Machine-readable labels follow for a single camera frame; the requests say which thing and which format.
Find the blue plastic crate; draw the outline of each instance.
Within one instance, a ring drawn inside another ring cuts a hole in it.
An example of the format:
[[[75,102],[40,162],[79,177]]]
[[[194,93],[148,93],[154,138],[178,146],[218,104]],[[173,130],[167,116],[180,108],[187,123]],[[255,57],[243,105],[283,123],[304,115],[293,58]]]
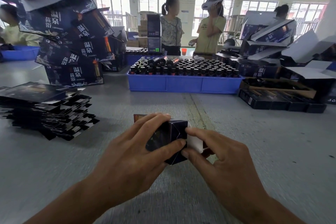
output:
[[[131,91],[236,94],[243,77],[128,74]]]
[[[136,63],[139,59],[141,59],[141,57],[146,57],[146,58],[153,58],[153,57],[162,57],[162,55],[158,55],[158,56],[149,56],[149,55],[126,55],[126,59],[127,59],[127,65],[131,66],[134,63]]]
[[[35,60],[40,47],[14,46],[14,51],[2,51],[4,61]]]

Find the hand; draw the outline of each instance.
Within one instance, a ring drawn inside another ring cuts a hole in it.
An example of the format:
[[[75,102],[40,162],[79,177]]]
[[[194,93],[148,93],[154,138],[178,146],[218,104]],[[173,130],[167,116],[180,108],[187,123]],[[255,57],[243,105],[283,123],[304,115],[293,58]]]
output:
[[[230,213],[244,223],[252,223],[271,199],[258,177],[247,146],[215,131],[186,128],[186,132],[203,140],[218,160],[212,165],[191,148],[182,150],[182,155],[197,168]]]
[[[154,113],[135,122],[108,145],[94,171],[86,178],[88,190],[106,210],[147,191],[166,167],[164,162],[186,144],[178,139],[153,152],[145,145],[170,115]]]
[[[212,5],[208,13],[211,18],[218,17],[218,9],[216,8],[216,5]]]

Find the woman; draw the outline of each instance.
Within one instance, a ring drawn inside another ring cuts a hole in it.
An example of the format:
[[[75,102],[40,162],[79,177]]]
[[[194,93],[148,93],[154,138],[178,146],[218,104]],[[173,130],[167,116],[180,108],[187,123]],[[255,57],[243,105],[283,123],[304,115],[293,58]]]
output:
[[[218,40],[226,24],[226,19],[223,17],[224,7],[222,1],[212,5],[208,13],[209,16],[204,18],[199,24],[197,30],[198,38],[191,40],[191,42],[196,43],[194,55],[201,54],[208,57],[217,53]]]
[[[179,0],[166,0],[162,5],[161,25],[162,25],[162,48],[167,51],[167,55],[180,56],[181,38],[184,34],[182,23],[177,17],[180,11]]]
[[[289,6],[288,5],[281,5],[275,8],[274,10],[276,12],[276,19],[278,20],[285,20],[288,16]],[[287,25],[290,36],[282,41],[285,45],[290,45],[294,42],[294,37],[296,35],[296,21],[293,21]]]
[[[12,45],[39,46],[40,36],[19,31],[19,18],[14,5],[0,6],[0,19],[9,25],[0,27],[0,42]]]

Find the yellow t-shirt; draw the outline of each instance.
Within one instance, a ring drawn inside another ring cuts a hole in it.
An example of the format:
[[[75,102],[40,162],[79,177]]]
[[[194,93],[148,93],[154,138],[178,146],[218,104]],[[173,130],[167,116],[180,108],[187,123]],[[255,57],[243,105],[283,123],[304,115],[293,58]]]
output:
[[[0,32],[0,36],[7,44],[22,46],[40,46],[41,37],[35,34],[29,34],[19,31],[19,26],[7,26]]]
[[[226,19],[224,17],[217,17],[212,19],[212,25],[219,28],[221,33],[213,35],[211,37],[207,36],[207,27],[208,27],[209,18],[204,18],[201,23],[199,24],[197,33],[197,43],[195,52],[196,53],[217,53],[217,45],[219,37],[221,36],[222,32],[224,31],[224,27],[226,24]]]

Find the table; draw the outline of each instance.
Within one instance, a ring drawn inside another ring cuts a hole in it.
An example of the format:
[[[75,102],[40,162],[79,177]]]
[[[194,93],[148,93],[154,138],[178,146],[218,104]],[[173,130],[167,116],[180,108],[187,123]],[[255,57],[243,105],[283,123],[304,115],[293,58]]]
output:
[[[0,64],[0,86],[47,83],[34,62]],[[126,70],[88,86],[90,113],[101,121],[75,139],[46,140],[0,120],[0,223],[23,223],[92,171],[134,113],[161,111],[216,129],[250,149],[267,192],[308,223],[336,223],[336,107],[324,114],[254,110],[237,96],[128,90]],[[102,223],[237,224],[189,162],[167,167],[148,192],[117,206]]]

